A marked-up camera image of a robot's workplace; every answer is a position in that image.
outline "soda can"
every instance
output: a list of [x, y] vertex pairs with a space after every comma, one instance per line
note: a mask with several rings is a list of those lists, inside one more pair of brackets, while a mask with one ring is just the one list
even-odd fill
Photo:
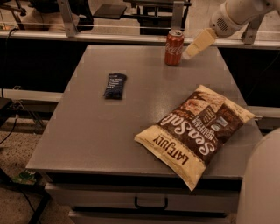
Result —
[[184, 46], [184, 35], [180, 30], [169, 31], [165, 45], [164, 62], [168, 66], [176, 66], [181, 61]]

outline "black handle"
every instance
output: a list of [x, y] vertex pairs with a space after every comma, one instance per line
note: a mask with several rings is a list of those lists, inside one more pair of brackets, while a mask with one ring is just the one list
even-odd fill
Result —
[[168, 199], [164, 198], [164, 205], [163, 206], [139, 206], [138, 205], [138, 197], [134, 198], [134, 205], [137, 209], [142, 209], [142, 210], [165, 210], [168, 207]]

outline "glass partition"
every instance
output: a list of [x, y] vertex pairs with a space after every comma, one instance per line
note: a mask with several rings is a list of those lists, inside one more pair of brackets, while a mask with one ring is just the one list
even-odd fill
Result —
[[[49, 9], [46, 2], [52, 2]], [[34, 31], [40, 31], [45, 37], [65, 33], [66, 37], [95, 40], [97, 35], [106, 35], [106, 38], [103, 38], [113, 42], [120, 36], [125, 36], [124, 42], [125, 39], [131, 38], [141, 39], [143, 43], [149, 41], [163, 43], [165, 39], [160, 37], [165, 37], [174, 26], [174, 20], [178, 22], [180, 18], [181, 30], [184, 31], [185, 42], [188, 43], [204, 28], [209, 27], [212, 15], [224, 2], [224, 0], [59, 0], [58, 2], [0, 0], [0, 25], [2, 30], [18, 27], [26, 37], [33, 35]], [[180, 10], [175, 11], [175, 3], [183, 4]], [[265, 14], [260, 21], [262, 22], [257, 29], [255, 46], [278, 46], [280, 17], [277, 11]], [[244, 25], [230, 37], [218, 38], [215, 44], [238, 43], [242, 46], [241, 38], [246, 27]]]

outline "desk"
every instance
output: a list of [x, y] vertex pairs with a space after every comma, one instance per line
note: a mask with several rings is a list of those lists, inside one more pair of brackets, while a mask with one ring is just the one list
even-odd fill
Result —
[[[162, 46], [87, 47], [27, 165], [73, 209], [75, 223], [196, 223], [193, 212], [205, 223], [226, 223], [216, 218], [236, 212], [247, 160], [262, 138], [254, 121], [217, 153], [193, 192], [134, 141], [199, 84], [245, 106], [217, 48], [179, 66], [167, 66], [164, 56]], [[105, 100], [108, 75], [116, 72], [128, 76], [123, 99]]]

